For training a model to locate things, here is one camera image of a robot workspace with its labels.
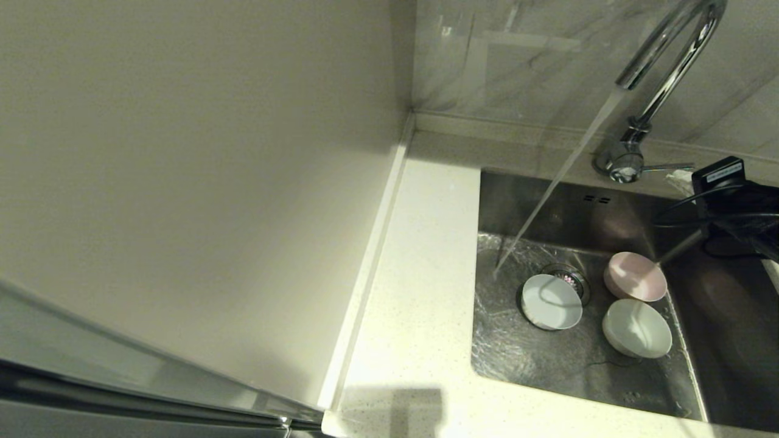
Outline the stainless steel sink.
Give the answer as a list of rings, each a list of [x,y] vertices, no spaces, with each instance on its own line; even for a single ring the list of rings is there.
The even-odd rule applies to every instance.
[[[779,433],[779,279],[759,260],[715,260],[689,229],[655,228],[668,198],[560,183],[497,277],[499,256],[548,180],[480,175],[471,363],[482,377],[660,415]],[[601,329],[615,302],[602,274],[618,252],[660,262],[669,293],[653,307],[671,351],[623,355]],[[575,266],[592,297],[576,327],[547,331],[520,309],[529,277]]]

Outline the light blue bowl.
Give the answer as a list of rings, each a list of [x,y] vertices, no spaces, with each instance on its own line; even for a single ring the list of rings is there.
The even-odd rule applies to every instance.
[[[520,309],[531,324],[547,331],[571,329],[582,319],[581,298],[574,288],[550,274],[537,274],[523,283]]]

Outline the running water stream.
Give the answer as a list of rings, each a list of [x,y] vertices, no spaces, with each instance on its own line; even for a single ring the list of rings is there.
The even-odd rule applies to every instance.
[[[568,171],[570,171],[573,164],[576,163],[581,153],[584,152],[584,150],[586,150],[587,146],[592,141],[593,136],[595,136],[596,134],[596,131],[598,131],[599,128],[601,128],[601,125],[603,125],[604,122],[607,121],[609,116],[611,116],[612,112],[615,111],[618,105],[620,105],[621,101],[626,97],[628,92],[629,90],[622,86],[615,85],[613,87],[606,101],[603,103],[600,110],[593,118],[593,121],[590,123],[584,135],[582,135],[576,148],[570,153],[570,155],[568,155],[568,157],[565,159],[561,167],[559,167],[556,174],[554,175],[553,180],[551,180],[547,189],[545,189],[545,191],[543,192],[542,197],[536,203],[533,210],[528,215],[526,221],[523,222],[517,235],[515,235],[515,237],[511,240],[508,246],[505,247],[501,256],[499,256],[495,269],[493,269],[492,272],[493,277],[497,277],[501,269],[503,269],[503,266],[505,265],[506,261],[509,259],[509,256],[511,256],[512,253],[514,252],[514,249],[517,246],[518,242],[523,237],[524,233],[533,224],[533,221],[540,213],[540,210],[542,210],[543,205],[547,203],[549,197],[551,196],[551,194],[553,194],[554,190],[559,185],[562,178],[567,175]]]

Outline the stainless steel refrigerator door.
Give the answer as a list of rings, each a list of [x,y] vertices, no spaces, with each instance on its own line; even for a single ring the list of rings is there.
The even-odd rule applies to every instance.
[[[322,421],[0,279],[0,438],[331,438]]]

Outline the chrome gooseneck faucet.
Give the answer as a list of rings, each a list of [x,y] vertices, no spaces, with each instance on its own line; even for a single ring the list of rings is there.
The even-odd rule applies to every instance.
[[[620,184],[634,183],[640,179],[645,172],[641,144],[652,130],[654,117],[703,53],[727,8],[728,0],[680,0],[679,5],[671,9],[650,33],[615,81],[616,86],[624,91],[637,88],[679,34],[690,23],[694,24],[688,41],[643,110],[629,117],[620,140],[608,146],[593,160],[596,172]]]

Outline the pink bowl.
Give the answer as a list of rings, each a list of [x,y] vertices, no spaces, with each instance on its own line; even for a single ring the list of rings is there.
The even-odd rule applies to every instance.
[[[659,265],[633,252],[615,253],[607,262],[603,281],[618,299],[657,302],[668,293],[668,281]]]

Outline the metal sink drain strainer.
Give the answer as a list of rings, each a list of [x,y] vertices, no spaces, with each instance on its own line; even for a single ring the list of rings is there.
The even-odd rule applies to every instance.
[[[578,294],[582,306],[587,306],[589,304],[590,298],[592,297],[590,285],[586,277],[584,277],[584,274],[575,266],[565,263],[552,263],[542,267],[540,273],[564,280],[574,289],[576,294]]]

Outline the white bowl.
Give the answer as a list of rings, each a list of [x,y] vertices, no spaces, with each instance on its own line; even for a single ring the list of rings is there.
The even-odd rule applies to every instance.
[[[673,346],[668,323],[659,311],[636,299],[612,303],[602,319],[607,342],[623,355],[656,360]]]

